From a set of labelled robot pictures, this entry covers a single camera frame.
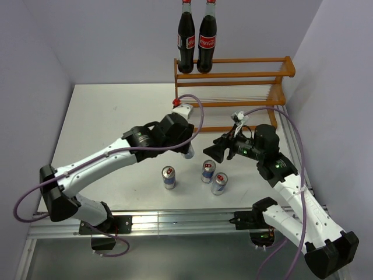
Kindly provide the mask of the cola glass bottle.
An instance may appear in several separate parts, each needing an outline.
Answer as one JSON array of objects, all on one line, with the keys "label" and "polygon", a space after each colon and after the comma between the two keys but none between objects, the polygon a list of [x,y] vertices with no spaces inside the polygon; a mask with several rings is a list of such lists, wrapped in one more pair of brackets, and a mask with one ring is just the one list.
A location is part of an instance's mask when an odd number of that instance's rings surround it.
[{"label": "cola glass bottle", "polygon": [[213,54],[216,46],[217,24],[216,1],[206,1],[205,15],[199,29],[197,69],[206,74],[212,70]]},{"label": "cola glass bottle", "polygon": [[191,1],[182,1],[177,46],[179,50],[178,70],[184,74],[191,73],[193,71],[195,49],[195,26],[192,18]]}]

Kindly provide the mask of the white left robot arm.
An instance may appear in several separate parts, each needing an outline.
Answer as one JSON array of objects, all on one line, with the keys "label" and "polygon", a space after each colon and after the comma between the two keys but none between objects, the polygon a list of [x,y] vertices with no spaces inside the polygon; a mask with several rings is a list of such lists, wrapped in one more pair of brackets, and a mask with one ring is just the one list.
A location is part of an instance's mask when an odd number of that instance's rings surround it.
[{"label": "white left robot arm", "polygon": [[177,113],[167,114],[160,122],[135,126],[114,143],[69,166],[40,169],[42,197],[51,221],[75,218],[88,223],[100,233],[109,232],[114,217],[103,201],[93,201],[80,194],[91,183],[126,166],[155,158],[165,151],[186,155],[194,126]]}]

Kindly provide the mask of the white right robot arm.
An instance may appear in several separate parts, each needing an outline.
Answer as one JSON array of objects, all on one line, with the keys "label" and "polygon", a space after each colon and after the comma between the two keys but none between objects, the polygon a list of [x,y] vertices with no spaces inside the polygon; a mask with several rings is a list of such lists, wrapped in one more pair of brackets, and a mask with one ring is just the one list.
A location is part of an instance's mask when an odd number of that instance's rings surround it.
[{"label": "white right robot arm", "polygon": [[218,163],[235,155],[257,162],[261,177],[285,199],[297,217],[283,212],[274,199],[267,197],[253,204],[249,223],[280,231],[300,248],[312,273],[325,279],[353,261],[359,239],[354,232],[346,232],[334,222],[321,207],[301,182],[298,170],[280,152],[279,141],[271,125],[257,126],[251,138],[233,127],[203,153]]}]

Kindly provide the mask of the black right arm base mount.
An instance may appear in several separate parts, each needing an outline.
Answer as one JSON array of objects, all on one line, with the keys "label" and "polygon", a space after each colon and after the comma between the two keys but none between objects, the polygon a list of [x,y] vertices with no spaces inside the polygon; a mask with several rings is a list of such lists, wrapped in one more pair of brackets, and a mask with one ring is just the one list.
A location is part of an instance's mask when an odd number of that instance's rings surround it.
[{"label": "black right arm base mount", "polygon": [[236,230],[248,230],[251,242],[258,246],[270,246],[275,242],[274,229],[265,223],[264,218],[255,210],[236,211],[229,220]]}]

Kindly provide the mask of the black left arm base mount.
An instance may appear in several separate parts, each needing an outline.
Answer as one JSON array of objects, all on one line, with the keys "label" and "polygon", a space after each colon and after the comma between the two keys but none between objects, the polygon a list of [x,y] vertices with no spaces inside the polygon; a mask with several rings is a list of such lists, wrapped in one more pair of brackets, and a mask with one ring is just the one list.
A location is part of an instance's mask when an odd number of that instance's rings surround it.
[{"label": "black left arm base mount", "polygon": [[[119,257],[126,254],[130,245],[121,234],[130,234],[132,229],[132,216],[115,215],[100,225],[93,226],[81,221],[78,234],[90,236],[90,244],[94,254],[102,257]],[[117,244],[126,245],[126,249],[121,253],[110,253]]]}]

